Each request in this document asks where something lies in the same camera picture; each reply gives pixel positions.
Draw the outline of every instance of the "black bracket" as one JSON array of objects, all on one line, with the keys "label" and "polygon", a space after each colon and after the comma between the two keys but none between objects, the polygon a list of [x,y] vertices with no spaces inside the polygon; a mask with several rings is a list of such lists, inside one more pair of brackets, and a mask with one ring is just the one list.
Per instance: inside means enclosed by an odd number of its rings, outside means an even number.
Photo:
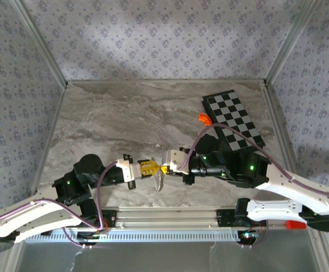
[{"label": "black bracket", "polygon": [[[186,154],[189,153],[189,148],[183,148],[183,147],[180,147],[180,151],[182,152],[185,152]],[[191,161],[191,159],[196,156],[196,152],[193,152],[191,154],[191,157],[190,157],[190,160],[189,162]],[[185,175],[185,174],[182,174],[182,183],[183,184],[186,184],[186,185],[192,185],[195,183],[195,175],[193,173],[189,173],[188,175]]]},{"label": "black bracket", "polygon": [[52,187],[56,189],[56,201],[66,206],[80,203],[91,197],[89,188],[82,186],[74,170],[66,173],[62,178],[55,180]]},{"label": "black bracket", "polygon": [[262,227],[267,225],[266,221],[256,222],[247,217],[247,205],[250,199],[240,198],[235,209],[216,210],[216,219],[219,227],[252,227],[260,224]]},{"label": "black bracket", "polygon": [[[93,199],[87,199],[78,204],[81,210],[81,217],[92,222],[94,225],[99,224],[98,210]],[[116,210],[102,210],[103,218],[107,223],[108,228],[115,227],[117,219]]]},{"label": "black bracket", "polygon": [[307,221],[307,225],[318,231],[329,232],[329,215],[319,215],[303,206],[300,217]]}]

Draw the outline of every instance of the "black and white checkerboard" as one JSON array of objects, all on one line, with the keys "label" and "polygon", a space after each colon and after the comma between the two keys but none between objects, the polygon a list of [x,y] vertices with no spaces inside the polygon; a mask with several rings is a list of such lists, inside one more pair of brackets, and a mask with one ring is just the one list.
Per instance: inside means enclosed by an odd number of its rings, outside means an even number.
[{"label": "black and white checkerboard", "polygon": [[[248,113],[237,97],[234,90],[204,96],[203,105],[212,123],[222,123],[241,132],[260,147],[265,146],[258,130],[251,121]],[[240,136],[230,130],[215,128],[219,138],[225,138],[231,150],[240,150],[253,147]]]}]

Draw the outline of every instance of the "white bracket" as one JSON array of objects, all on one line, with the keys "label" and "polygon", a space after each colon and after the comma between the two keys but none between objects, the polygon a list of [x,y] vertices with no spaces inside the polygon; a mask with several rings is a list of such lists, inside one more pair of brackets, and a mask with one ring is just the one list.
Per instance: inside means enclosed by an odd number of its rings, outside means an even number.
[{"label": "white bracket", "polygon": [[[81,213],[80,207],[77,205],[70,206],[70,209],[76,214]],[[66,211],[54,211],[18,228],[17,231],[20,234],[16,237],[15,243],[19,243],[36,234],[67,226],[77,226],[80,223],[80,219],[72,217]]]},{"label": "white bracket", "polygon": [[128,160],[118,159],[116,166],[123,170],[124,182],[142,177],[139,163],[130,163]]},{"label": "white bracket", "polygon": [[292,200],[258,201],[251,200],[246,211],[248,218],[254,221],[262,220],[293,220],[307,223],[299,216],[302,205]]},{"label": "white bracket", "polygon": [[[55,200],[57,198],[56,189],[53,187],[49,187],[43,192],[38,192],[32,197],[26,198],[25,200],[13,204],[10,207],[0,209],[0,215],[13,211],[14,209],[17,209],[18,207],[21,207],[25,204],[44,198]],[[57,210],[62,210],[62,207],[60,207],[59,205],[55,205],[54,203],[41,203],[30,205],[26,209],[0,220],[0,237],[6,237],[20,226],[27,224],[28,222],[31,222],[45,214],[49,214]]]},{"label": "white bracket", "polygon": [[184,173],[185,175],[189,174],[188,164],[180,171],[178,168],[184,163],[188,154],[179,150],[168,150],[163,153],[162,165],[170,166],[170,170],[175,173]]},{"label": "white bracket", "polygon": [[[299,182],[318,190],[322,190],[329,195],[329,186],[324,186],[310,181],[304,177],[288,172],[292,177]],[[258,190],[266,190],[286,198],[292,199],[320,215],[329,214],[329,197],[310,190],[304,189],[296,183],[289,181],[274,164],[268,165],[267,177],[268,182],[265,182],[256,188]]]}]

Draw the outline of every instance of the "orange clip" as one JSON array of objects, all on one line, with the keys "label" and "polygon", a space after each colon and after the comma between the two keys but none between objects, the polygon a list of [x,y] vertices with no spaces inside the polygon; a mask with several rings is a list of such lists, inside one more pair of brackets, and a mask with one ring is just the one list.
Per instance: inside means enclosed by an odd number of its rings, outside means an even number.
[{"label": "orange clip", "polygon": [[211,118],[203,113],[200,113],[199,121],[204,122],[205,126],[210,126],[212,124]]}]

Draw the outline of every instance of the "red part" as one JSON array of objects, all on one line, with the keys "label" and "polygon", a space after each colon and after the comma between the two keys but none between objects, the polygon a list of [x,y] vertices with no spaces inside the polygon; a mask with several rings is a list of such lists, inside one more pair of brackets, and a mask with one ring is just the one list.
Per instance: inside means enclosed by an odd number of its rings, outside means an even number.
[{"label": "red part", "polygon": [[285,224],[287,226],[287,229],[289,230],[304,230],[305,228],[307,228],[307,225],[305,223],[298,221],[288,220]]},{"label": "red part", "polygon": [[212,124],[211,118],[203,113],[199,114],[199,121],[204,122],[205,126],[210,126]]}]

